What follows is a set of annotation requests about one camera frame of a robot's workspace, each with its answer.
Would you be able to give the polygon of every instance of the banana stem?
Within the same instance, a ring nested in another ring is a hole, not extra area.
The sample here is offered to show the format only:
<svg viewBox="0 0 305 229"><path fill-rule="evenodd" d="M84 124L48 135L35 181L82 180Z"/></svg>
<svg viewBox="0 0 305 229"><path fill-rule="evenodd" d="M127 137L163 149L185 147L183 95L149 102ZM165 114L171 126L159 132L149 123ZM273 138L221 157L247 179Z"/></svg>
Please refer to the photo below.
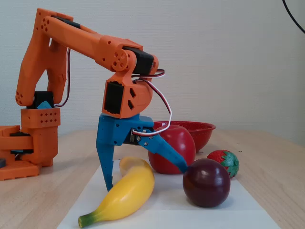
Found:
<svg viewBox="0 0 305 229"><path fill-rule="evenodd" d="M98 222L99 220L97 217L94 215L94 213L89 213L87 215L79 216L78 218L78 225L80 228L84 228L86 226L90 226L93 223Z"/></svg>

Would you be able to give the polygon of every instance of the strawberry leaf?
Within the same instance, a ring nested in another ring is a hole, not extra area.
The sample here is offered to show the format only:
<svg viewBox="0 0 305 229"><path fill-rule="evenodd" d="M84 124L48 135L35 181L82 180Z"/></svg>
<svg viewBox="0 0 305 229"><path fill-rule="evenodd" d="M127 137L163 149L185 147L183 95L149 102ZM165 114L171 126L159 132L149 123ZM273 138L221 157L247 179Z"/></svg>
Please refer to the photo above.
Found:
<svg viewBox="0 0 305 229"><path fill-rule="evenodd" d="M224 160L221 164L222 164L223 166L225 166L225 167L229 167L229 166L233 166L233 165L234 165L234 162L233 162L233 160L226 159L226 160Z"/></svg>
<svg viewBox="0 0 305 229"><path fill-rule="evenodd" d="M228 167L227 171L228 173L232 173L232 172L235 173L235 169L233 166Z"/></svg>
<svg viewBox="0 0 305 229"><path fill-rule="evenodd" d="M234 177L239 170L239 161L235 154L230 151L224 151L225 155L222 156L224 161L221 163L224 167L227 167L227 171L230 178Z"/></svg>

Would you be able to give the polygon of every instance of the yellow banana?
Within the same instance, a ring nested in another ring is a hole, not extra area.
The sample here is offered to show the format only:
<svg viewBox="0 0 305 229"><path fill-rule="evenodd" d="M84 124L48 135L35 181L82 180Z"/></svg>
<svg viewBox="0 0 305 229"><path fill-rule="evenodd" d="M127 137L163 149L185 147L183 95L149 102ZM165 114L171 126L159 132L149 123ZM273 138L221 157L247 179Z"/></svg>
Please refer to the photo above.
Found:
<svg viewBox="0 0 305 229"><path fill-rule="evenodd" d="M136 212L153 192L155 180L149 164L127 156L120 161L122 179L110 189L100 206L78 218L80 228L100 221L124 218Z"/></svg>

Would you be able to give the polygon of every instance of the robotic arm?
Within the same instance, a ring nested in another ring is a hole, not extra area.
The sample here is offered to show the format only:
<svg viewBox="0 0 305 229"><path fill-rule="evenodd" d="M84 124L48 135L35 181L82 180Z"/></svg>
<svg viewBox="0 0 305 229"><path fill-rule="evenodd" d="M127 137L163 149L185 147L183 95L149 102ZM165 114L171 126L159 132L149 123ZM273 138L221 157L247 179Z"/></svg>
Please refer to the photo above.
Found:
<svg viewBox="0 0 305 229"><path fill-rule="evenodd" d="M60 103L66 82L67 48L116 72L106 82L103 113L129 118L148 106L153 94L151 88L143 82L133 84L131 74L155 74L158 68L155 56L143 52L143 47L135 42L100 35L73 22L70 16L43 9L37 10L33 36L21 64L17 104L32 105L36 84L45 70L49 79L47 91L53 93L55 104ZM120 92L112 82L121 84L124 91ZM116 92L122 93L122 96L114 100L112 94Z"/></svg>
<svg viewBox="0 0 305 229"><path fill-rule="evenodd" d="M184 172L184 158L154 131L151 118L140 116L149 105L153 90L161 94L151 84L151 78L158 76L158 59L133 41L100 35L75 23L73 17L38 8L15 97L18 105L26 106L21 109L22 128L0 126L0 180L37 176L41 167L52 166L58 153L57 104L67 80L70 49L115 72L106 81L96 141L107 190L112 188L114 146L122 144L140 145L158 153ZM35 91L45 70L47 91ZM133 74L139 79L133 81Z"/></svg>

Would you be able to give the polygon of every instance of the orange robotic arm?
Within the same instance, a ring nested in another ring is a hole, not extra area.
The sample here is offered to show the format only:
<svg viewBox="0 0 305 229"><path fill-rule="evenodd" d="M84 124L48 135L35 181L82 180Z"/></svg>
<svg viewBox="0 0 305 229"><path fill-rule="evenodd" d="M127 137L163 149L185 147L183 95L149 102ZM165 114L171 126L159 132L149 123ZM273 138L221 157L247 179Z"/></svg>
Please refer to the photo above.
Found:
<svg viewBox="0 0 305 229"><path fill-rule="evenodd" d="M128 39L100 35L73 22L73 17L37 9L33 36L20 68L16 102L31 106L35 87L47 70L47 91L54 103L62 100L66 82L66 52L71 48L95 60L116 74L106 81L103 113L117 118L132 117L143 111L152 99L152 90L144 82L132 83L131 75L154 74L158 68L155 56Z"/></svg>
<svg viewBox="0 0 305 229"><path fill-rule="evenodd" d="M6 161L5 167L0 163L0 180L37 176L41 167L52 166L58 153L57 132L61 124L60 108L54 104L62 100L69 67L68 49L115 72L106 81L103 113L129 118L149 105L152 89L146 82L133 83L132 74L155 74L158 68L155 56L145 53L135 42L100 35L73 22L71 16L38 8L15 97L17 104L26 106L21 109L21 129L19 125L0 126L0 159ZM45 70L49 80L47 91L36 92L36 84Z"/></svg>

